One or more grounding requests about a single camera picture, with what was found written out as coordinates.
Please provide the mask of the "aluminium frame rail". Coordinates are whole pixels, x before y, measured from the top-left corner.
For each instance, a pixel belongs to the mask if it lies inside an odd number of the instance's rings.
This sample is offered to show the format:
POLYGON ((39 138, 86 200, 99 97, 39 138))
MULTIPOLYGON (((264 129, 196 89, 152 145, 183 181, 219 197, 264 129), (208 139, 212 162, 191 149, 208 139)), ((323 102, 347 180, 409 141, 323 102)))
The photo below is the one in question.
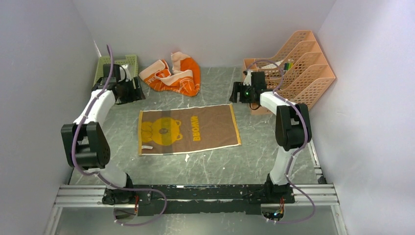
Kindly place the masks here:
MULTIPOLYGON (((144 185, 143 192, 137 192, 139 205, 164 203, 159 191, 163 192, 168 202, 243 202, 263 207, 276 207, 284 200, 285 205, 298 206, 338 206, 340 204, 336 190, 332 184, 325 185, 298 185, 290 187, 288 193, 282 196, 267 198, 261 185, 144 185)), ((58 190, 54 201, 57 207, 116 207, 133 208, 134 199, 126 203, 106 203, 107 196, 104 185, 63 185, 58 190)))

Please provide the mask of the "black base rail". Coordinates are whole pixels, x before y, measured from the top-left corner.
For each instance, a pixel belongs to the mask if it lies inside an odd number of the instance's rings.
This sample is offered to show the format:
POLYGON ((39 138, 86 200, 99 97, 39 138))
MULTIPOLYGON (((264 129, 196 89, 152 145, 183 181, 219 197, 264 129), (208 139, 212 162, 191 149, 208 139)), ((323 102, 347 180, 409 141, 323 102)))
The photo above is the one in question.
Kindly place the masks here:
POLYGON ((244 212, 260 215, 263 204, 295 202, 289 185, 134 185, 136 191, 105 189, 101 204, 138 208, 139 216, 244 212))

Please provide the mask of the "orange plastic file organizer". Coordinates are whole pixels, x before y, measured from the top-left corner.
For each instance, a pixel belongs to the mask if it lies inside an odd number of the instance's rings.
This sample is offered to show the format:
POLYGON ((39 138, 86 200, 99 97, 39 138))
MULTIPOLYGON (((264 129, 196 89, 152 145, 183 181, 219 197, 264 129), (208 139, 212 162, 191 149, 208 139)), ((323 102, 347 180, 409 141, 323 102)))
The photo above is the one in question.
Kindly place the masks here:
POLYGON ((311 30, 295 31, 271 58, 245 58, 242 69, 263 71, 269 89, 278 87, 280 96, 291 102, 305 103, 309 109, 336 79, 311 30), (288 59, 293 59, 295 63, 285 72, 284 63, 288 59), (278 61, 282 63, 275 69, 261 69, 278 61))

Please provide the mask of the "white paper in organizer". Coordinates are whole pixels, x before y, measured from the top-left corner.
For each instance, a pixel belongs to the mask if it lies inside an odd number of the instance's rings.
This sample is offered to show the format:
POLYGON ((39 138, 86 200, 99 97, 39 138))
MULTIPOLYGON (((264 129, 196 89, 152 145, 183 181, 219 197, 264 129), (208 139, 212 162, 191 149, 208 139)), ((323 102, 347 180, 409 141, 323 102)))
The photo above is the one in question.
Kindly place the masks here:
POLYGON ((271 64, 268 64, 266 66, 262 66, 261 69, 275 69, 275 68, 279 67, 281 63, 282 63, 282 61, 275 62, 275 64, 271 63, 271 64))

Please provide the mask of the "coloured pens in organizer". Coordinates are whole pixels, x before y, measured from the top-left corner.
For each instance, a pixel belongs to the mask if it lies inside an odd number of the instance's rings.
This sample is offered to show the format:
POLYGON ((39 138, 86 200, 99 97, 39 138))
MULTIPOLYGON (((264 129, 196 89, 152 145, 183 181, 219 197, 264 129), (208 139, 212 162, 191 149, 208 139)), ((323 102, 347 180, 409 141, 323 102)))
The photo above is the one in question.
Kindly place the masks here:
POLYGON ((286 63, 284 63, 283 70, 285 72, 287 72, 294 65, 294 63, 295 63, 295 61, 293 59, 288 59, 288 61, 286 63))

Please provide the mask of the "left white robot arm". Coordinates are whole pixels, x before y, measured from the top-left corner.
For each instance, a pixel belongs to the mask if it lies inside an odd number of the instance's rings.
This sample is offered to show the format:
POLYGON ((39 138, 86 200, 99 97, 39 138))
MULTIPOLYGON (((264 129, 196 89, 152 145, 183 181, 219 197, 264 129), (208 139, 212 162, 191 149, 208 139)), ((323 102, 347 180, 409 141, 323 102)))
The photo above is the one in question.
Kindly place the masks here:
POLYGON ((96 176, 108 189, 116 189, 116 198, 124 204, 136 195, 127 173, 110 164, 111 150, 102 124, 114 105, 144 99, 130 65, 104 64, 103 76, 92 87, 91 97, 81 115, 61 128, 69 166, 85 176, 96 176))

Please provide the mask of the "brown yellow bear towel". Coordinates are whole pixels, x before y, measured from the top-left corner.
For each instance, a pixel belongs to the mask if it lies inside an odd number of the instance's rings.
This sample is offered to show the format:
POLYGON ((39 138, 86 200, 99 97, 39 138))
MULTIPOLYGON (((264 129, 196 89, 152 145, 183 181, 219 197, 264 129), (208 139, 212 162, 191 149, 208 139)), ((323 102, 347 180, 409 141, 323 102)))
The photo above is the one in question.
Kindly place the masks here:
POLYGON ((231 104, 141 111, 138 154, 187 154, 241 145, 231 104))

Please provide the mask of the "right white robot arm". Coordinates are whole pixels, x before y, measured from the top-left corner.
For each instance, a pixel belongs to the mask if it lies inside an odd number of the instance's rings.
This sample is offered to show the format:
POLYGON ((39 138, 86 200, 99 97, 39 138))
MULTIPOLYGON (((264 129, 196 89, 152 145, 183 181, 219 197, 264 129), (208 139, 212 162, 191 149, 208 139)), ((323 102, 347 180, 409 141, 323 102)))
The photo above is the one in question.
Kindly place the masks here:
POLYGON ((290 190, 290 174, 296 155, 312 137, 308 107, 304 103, 293 103, 269 89, 263 71, 244 71, 245 79, 234 82, 230 102, 256 104, 264 107, 276 117, 275 138, 278 152, 275 164, 264 184, 264 197, 275 203, 290 190))

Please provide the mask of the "green plastic basket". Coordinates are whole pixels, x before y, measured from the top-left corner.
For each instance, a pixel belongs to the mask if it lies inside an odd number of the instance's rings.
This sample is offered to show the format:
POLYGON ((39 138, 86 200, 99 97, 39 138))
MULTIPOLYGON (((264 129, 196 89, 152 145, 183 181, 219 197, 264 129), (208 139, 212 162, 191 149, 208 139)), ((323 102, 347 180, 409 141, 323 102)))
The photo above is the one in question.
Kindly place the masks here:
MULTIPOLYGON (((99 78, 103 77, 103 65, 109 64, 111 62, 110 56, 101 56, 98 59, 96 71, 95 71, 95 78, 94 83, 98 81, 99 78)), ((135 54, 124 55, 115 58, 115 64, 118 65, 127 65, 128 71, 130 75, 134 77, 138 77, 138 57, 135 54)))

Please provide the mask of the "orange and cream towel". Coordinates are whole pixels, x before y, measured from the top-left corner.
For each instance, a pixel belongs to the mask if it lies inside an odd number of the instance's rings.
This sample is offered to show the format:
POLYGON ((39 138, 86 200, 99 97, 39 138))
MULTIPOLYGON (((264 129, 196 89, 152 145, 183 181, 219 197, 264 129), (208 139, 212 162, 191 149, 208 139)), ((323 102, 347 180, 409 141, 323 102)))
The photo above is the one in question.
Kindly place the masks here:
POLYGON ((154 62, 138 76, 155 91, 173 91, 185 96, 196 96, 201 89, 201 71, 198 63, 182 52, 171 54, 172 68, 162 59, 154 62))

